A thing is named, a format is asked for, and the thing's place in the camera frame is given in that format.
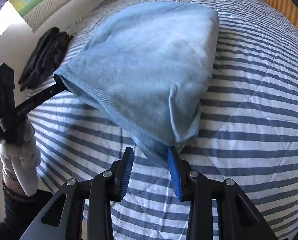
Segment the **white gloved left hand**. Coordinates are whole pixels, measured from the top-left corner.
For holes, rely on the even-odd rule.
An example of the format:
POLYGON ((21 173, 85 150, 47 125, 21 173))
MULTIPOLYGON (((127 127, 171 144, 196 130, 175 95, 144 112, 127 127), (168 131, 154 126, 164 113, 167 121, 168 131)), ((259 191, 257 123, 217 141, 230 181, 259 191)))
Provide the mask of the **white gloved left hand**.
POLYGON ((20 196, 32 197, 37 192, 40 150, 36 145, 35 129, 26 120, 16 129, 22 144, 0 142, 2 178, 5 186, 20 196))

